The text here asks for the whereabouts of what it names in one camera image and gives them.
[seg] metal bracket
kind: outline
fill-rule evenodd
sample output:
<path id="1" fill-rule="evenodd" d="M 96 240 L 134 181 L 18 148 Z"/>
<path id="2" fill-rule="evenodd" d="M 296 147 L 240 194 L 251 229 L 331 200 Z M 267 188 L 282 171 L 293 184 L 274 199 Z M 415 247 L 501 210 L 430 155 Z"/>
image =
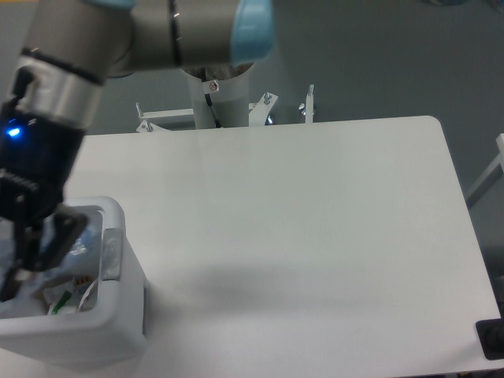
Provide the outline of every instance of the metal bracket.
<path id="1" fill-rule="evenodd" d="M 278 96 L 276 94 L 266 92 L 259 102 L 250 103 L 249 126 L 264 126 L 277 100 Z M 153 122 L 157 122 L 159 124 L 175 124 L 192 122 L 195 120 L 195 113 L 193 109 L 165 110 L 162 112 L 144 113 L 140 109 L 140 104 L 137 102 L 136 110 L 139 115 L 139 120 L 141 121 L 140 125 L 136 128 L 137 132 L 169 131 L 153 124 Z"/>
<path id="2" fill-rule="evenodd" d="M 469 209 L 477 204 L 504 174 L 504 134 L 501 134 L 497 138 L 497 146 L 500 151 L 499 154 L 467 191 L 465 203 Z"/>

